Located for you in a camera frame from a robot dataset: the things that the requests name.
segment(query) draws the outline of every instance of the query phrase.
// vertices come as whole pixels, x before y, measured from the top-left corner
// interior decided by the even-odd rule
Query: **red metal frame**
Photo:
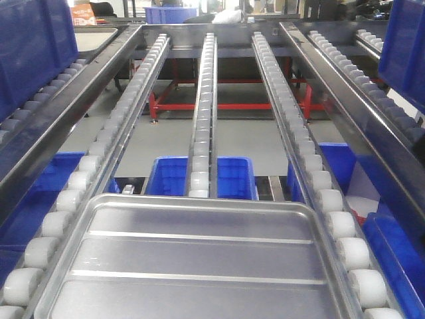
[[[155,98],[151,93],[149,97],[149,109],[153,120],[158,117],[158,112],[165,110],[193,110],[195,105],[192,103],[171,103],[165,104],[164,100],[168,97],[172,89],[177,88],[179,84],[196,84],[197,79],[181,80],[177,69],[177,60],[173,59],[173,80],[168,87],[161,93],[160,96]],[[306,83],[304,78],[292,78],[291,58],[286,58],[284,63],[284,72],[290,79],[291,83],[305,83],[305,94],[301,95],[297,88],[293,88],[294,95],[297,98],[299,107],[302,109],[304,117],[309,118],[312,110],[324,110],[321,104],[312,103],[313,90],[311,86]],[[220,79],[218,83],[262,83],[261,79]],[[270,103],[220,103],[218,104],[219,110],[269,110]]]

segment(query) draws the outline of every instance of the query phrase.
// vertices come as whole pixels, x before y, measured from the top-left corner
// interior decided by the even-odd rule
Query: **aluminum tray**
[[[35,319],[354,318],[299,203],[100,195]]]

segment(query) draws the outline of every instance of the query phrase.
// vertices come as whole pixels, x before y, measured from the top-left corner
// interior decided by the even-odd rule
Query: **gray floor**
[[[111,85],[89,110],[61,148],[62,152],[85,152],[102,128],[104,120],[119,97]],[[219,119],[217,149],[220,156],[247,156],[252,159],[256,176],[286,175],[288,161],[274,120],[252,120],[250,111],[238,111],[245,120]],[[150,116],[138,120],[130,143],[120,162],[116,177],[145,177],[158,156],[186,156],[192,120],[174,114],[162,114],[158,124]],[[343,142],[329,120],[312,120],[311,131],[318,142]]]

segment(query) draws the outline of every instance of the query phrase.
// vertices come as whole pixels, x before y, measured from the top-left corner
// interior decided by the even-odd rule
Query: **flow rack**
[[[407,318],[277,59],[301,70],[423,257],[423,130],[349,58],[379,56],[377,22],[124,28],[0,144],[5,219],[117,65],[143,59],[7,277],[0,318]],[[223,57],[256,61],[301,203],[217,199]],[[186,196],[100,195],[167,58],[200,59]]]

